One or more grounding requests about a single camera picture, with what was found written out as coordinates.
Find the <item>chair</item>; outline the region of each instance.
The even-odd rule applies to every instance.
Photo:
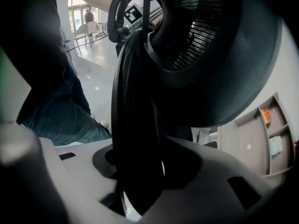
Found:
[[[88,37],[89,38],[91,37],[91,35],[93,33],[98,33],[96,21],[90,21],[87,25],[88,25]]]
[[[86,40],[88,38],[88,24],[82,24],[75,32],[73,32],[73,39],[77,43],[77,47],[79,48],[79,51],[81,53],[80,47],[78,46],[78,40],[85,38],[85,45],[86,45]]]

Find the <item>floor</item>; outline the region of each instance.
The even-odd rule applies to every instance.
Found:
[[[111,118],[111,96],[114,72],[118,65],[115,44],[108,36],[90,44],[77,48],[79,64],[75,65],[78,77],[92,115],[100,122]]]

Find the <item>fan grille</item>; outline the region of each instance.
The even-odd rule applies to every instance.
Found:
[[[193,64],[204,53],[220,26],[223,0],[170,0],[173,13],[186,9],[188,35],[182,42],[181,50],[159,53],[164,68],[182,70]]]

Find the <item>shoe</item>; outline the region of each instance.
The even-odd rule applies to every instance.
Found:
[[[102,121],[100,121],[100,124],[101,124],[102,126],[104,126],[106,129],[108,129],[109,123],[108,123],[106,120],[102,120]]]

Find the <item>denim jeans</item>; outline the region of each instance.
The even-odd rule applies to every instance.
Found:
[[[111,138],[109,131],[91,117],[91,111],[71,60],[62,73],[60,85],[39,99],[23,125],[55,146],[73,142],[90,143]]]

